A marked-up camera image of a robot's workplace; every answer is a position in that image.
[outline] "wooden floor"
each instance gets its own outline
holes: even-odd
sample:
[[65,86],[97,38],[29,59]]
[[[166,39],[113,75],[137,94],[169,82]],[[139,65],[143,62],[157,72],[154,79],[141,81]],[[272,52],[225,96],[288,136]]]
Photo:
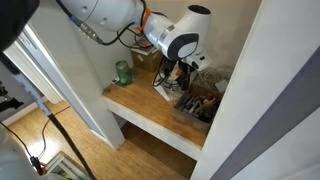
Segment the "wooden floor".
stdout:
[[[54,114],[65,109],[56,117],[69,132],[98,179],[189,179],[191,176],[196,163],[194,160],[132,124],[122,128],[127,140],[115,151],[96,138],[72,108],[68,108],[67,103],[48,106]],[[42,151],[41,130],[46,121],[47,117],[40,109],[36,109],[10,126],[34,156]],[[45,135],[47,150],[41,162],[48,163],[59,151],[63,151],[79,163],[51,123]]]

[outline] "green glass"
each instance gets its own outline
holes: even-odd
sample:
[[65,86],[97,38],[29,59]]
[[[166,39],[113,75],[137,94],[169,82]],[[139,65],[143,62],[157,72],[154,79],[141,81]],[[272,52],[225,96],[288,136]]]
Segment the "green glass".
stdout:
[[120,78],[120,83],[129,85],[132,83],[132,74],[129,65],[126,61],[118,61],[116,63],[117,74]]

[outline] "wooden countertop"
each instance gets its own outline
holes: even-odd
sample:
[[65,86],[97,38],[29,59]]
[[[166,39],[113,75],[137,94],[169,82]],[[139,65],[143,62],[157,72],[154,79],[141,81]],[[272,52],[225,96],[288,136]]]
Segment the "wooden countertop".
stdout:
[[206,135],[175,120],[173,106],[151,84],[155,73],[138,68],[133,72],[136,74],[133,84],[126,88],[111,84],[103,95],[202,147]]

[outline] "wire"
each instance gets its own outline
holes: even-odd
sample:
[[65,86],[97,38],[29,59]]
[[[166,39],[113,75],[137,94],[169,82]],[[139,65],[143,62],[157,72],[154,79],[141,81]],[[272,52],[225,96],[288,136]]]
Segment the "wire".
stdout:
[[150,45],[148,45],[148,46],[141,46],[141,44],[140,44],[139,41],[137,40],[137,37],[136,37],[136,36],[134,36],[134,41],[136,42],[136,44],[137,44],[140,48],[148,48],[148,47],[153,46],[153,44],[150,44]]
[[142,11],[142,14],[141,14],[141,19],[140,19],[140,26],[142,27],[143,26],[143,18],[144,18],[144,14],[146,13],[146,9],[147,9],[147,3],[145,0],[140,0],[143,4],[143,11]]
[[[58,115],[58,114],[62,113],[63,111],[65,111],[65,110],[67,110],[67,109],[69,109],[69,108],[70,108],[70,106],[62,109],[61,111],[55,113],[54,115]],[[44,125],[43,128],[42,128],[41,135],[42,135],[42,140],[43,140],[43,150],[42,150],[42,152],[40,153],[40,155],[38,156],[39,159],[42,158],[42,156],[44,155],[44,153],[45,153],[45,151],[46,151],[46,149],[47,149],[47,143],[46,143],[46,138],[45,138],[45,135],[44,135],[44,131],[45,131],[46,127],[48,126],[49,122],[50,122],[50,120],[48,119],[47,122],[45,123],[45,125]]]
[[119,41],[122,45],[124,45],[125,47],[127,48],[130,48],[130,49],[140,49],[140,47],[132,47],[132,46],[129,46],[129,45],[126,45],[122,40],[121,38],[119,38]]
[[134,32],[132,29],[130,29],[130,28],[128,28],[128,31],[130,31],[130,32],[132,32],[134,35],[136,35],[136,36],[138,36],[138,37],[143,37],[143,36],[145,36],[144,34],[142,34],[142,33],[136,33],[136,32]]
[[60,133],[63,135],[63,137],[68,142],[68,144],[70,145],[71,149],[73,150],[73,152],[77,155],[77,157],[79,158],[79,160],[83,164],[84,168],[88,172],[90,178],[92,180],[96,180],[96,178],[93,175],[89,165],[87,164],[86,160],[83,158],[82,154],[80,153],[80,151],[78,150],[78,148],[76,147],[76,145],[74,144],[72,139],[70,138],[68,132],[64,129],[64,127],[60,124],[60,122],[57,120],[57,118],[53,114],[49,115],[48,117],[51,120],[51,122],[56,126],[56,128],[60,131]]
[[157,14],[157,15],[161,15],[164,16],[166,18],[168,18],[168,16],[166,16],[165,14],[163,14],[162,12],[152,12],[153,14]]
[[42,152],[39,154],[38,156],[38,159],[40,160],[42,158],[42,156],[44,155],[44,153],[46,152],[46,149],[47,149],[47,142],[46,142],[46,138],[44,136],[44,130],[46,129],[47,125],[49,124],[50,120],[48,119],[46,124],[43,126],[42,128],[42,132],[41,132],[41,135],[42,135],[42,140],[43,140],[43,150]]
[[[161,70],[160,69],[161,69],[161,66],[162,66],[162,63],[163,63],[163,59],[164,58],[161,59],[160,64],[159,64],[159,68],[158,68],[158,72],[157,72],[157,74],[155,75],[155,77],[154,77],[154,79],[152,81],[153,87],[160,86],[163,82],[165,82],[169,78],[169,76],[161,77],[161,73],[160,73]],[[158,76],[161,78],[161,80],[158,82],[158,84],[155,84]]]
[[117,33],[117,37],[116,37],[114,40],[112,40],[112,41],[110,41],[110,42],[108,42],[108,43],[103,42],[102,45],[104,45],[104,46],[109,46],[109,45],[117,42],[117,40],[120,39],[120,37],[123,35],[123,33],[124,33],[131,25],[133,25],[133,24],[134,24],[134,22],[128,24],[128,25],[120,32],[120,34]]
[[6,128],[11,134],[13,134],[13,135],[21,142],[21,144],[23,145],[23,147],[26,149],[28,155],[31,157],[31,154],[30,154],[30,152],[29,152],[29,150],[28,150],[28,147],[27,147],[26,144],[20,139],[20,137],[19,137],[15,132],[13,132],[11,129],[9,129],[6,125],[4,125],[1,121],[0,121],[0,124],[1,124],[4,128]]
[[56,2],[58,3],[58,5],[60,6],[60,8],[63,10],[64,13],[66,13],[66,15],[70,18],[72,16],[72,14],[70,13],[70,11],[64,6],[64,4],[60,1],[60,0],[56,0]]
[[206,68],[203,71],[198,72],[201,83],[207,86],[209,89],[218,90],[215,86],[216,83],[226,80],[229,81],[232,75],[233,69],[230,67],[218,67],[218,68]]

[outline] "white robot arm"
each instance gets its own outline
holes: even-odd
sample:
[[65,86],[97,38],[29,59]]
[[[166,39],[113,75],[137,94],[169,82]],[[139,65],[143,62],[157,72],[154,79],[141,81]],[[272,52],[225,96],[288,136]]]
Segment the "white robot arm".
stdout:
[[151,13],[148,9],[144,13],[143,5],[136,0],[61,0],[61,2],[72,13],[70,19],[86,35],[100,44],[102,40],[84,23],[85,21],[94,22],[108,31],[119,31],[130,23],[139,27],[141,16],[144,14],[145,23],[142,23],[144,34],[168,59],[183,60],[198,71],[205,69],[212,62],[204,51],[204,42],[211,23],[211,12],[205,7],[189,6],[183,18],[173,23],[164,16]]

